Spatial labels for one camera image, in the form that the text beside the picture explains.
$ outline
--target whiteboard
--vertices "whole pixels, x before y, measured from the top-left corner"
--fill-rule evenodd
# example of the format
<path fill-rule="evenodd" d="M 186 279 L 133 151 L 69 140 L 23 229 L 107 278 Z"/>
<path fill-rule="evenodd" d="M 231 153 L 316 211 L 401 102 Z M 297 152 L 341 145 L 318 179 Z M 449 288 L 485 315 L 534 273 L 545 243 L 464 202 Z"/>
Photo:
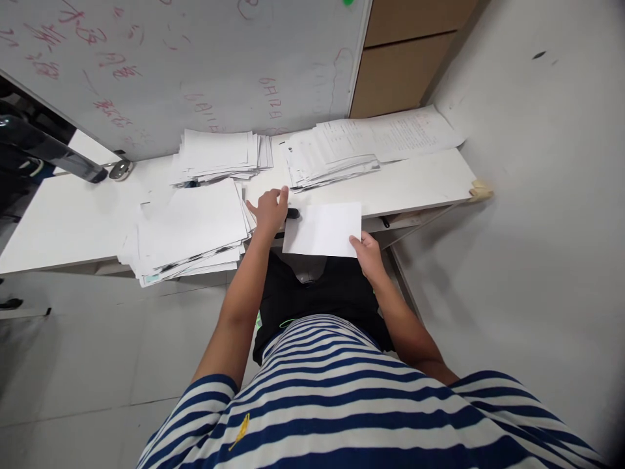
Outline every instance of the whiteboard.
<path fill-rule="evenodd" d="M 349 114 L 370 0 L 5 0 L 8 79 L 109 150 Z"/>

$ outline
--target white floor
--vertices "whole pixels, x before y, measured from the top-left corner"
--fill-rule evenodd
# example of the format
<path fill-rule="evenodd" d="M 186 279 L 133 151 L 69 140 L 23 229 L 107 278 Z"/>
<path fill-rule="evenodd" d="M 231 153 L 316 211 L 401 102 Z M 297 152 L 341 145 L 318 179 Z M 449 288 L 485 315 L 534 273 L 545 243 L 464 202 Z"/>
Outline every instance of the white floor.
<path fill-rule="evenodd" d="M 289 263 L 306 281 L 324 262 Z M 230 280 L 6 277 L 0 300 L 52 313 L 0 321 L 0 467 L 133 468 L 189 383 Z M 250 357 L 244 385 L 257 369 Z"/>

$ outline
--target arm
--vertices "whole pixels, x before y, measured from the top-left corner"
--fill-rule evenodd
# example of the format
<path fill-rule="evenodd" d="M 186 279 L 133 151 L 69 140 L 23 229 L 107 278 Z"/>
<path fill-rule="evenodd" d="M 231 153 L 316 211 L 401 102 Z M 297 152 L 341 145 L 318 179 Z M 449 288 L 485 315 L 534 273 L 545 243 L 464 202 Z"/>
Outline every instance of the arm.
<path fill-rule="evenodd" d="M 288 188 L 283 187 L 281 191 L 265 192 L 258 200 L 258 208 L 247 202 L 257 217 L 257 228 L 226 292 L 217 327 L 191 382 L 219 373 L 228 375 L 241 387 L 265 286 L 269 248 L 286 218 L 287 201 Z"/>
<path fill-rule="evenodd" d="M 378 242 L 366 231 L 362 242 L 351 236 L 358 262 L 365 277 L 376 292 L 384 322 L 389 330 L 399 358 L 426 375 L 450 385 L 458 377 L 445 365 L 443 356 L 432 336 L 408 307 L 384 270 Z"/>

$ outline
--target person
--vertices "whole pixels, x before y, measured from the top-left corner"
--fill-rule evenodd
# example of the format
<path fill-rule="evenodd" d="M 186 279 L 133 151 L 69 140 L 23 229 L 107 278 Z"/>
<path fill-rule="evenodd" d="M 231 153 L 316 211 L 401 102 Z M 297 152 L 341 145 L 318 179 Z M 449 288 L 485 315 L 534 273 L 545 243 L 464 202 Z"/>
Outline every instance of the person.
<path fill-rule="evenodd" d="M 248 203 L 257 228 L 215 331 L 137 467 L 604 466 L 514 378 L 458 378 L 368 233 L 350 239 L 357 260 L 300 284 L 270 253 L 287 201 L 282 188 Z M 261 367 L 240 390 L 259 307 Z"/>

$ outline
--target black shorts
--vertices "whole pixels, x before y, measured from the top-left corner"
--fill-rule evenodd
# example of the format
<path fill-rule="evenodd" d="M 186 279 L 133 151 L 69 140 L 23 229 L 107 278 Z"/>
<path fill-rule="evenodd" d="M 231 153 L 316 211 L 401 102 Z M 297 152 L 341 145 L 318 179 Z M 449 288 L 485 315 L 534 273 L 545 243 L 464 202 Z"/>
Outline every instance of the black shorts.
<path fill-rule="evenodd" d="M 348 320 L 369 334 L 382 350 L 395 349 L 378 314 L 376 295 L 357 259 L 328 257 L 323 275 L 314 283 L 302 284 L 293 269 L 270 252 L 260 303 L 262 326 L 252 354 L 254 361 L 261 364 L 265 346 L 285 330 L 288 320 L 314 314 L 332 314 Z"/>

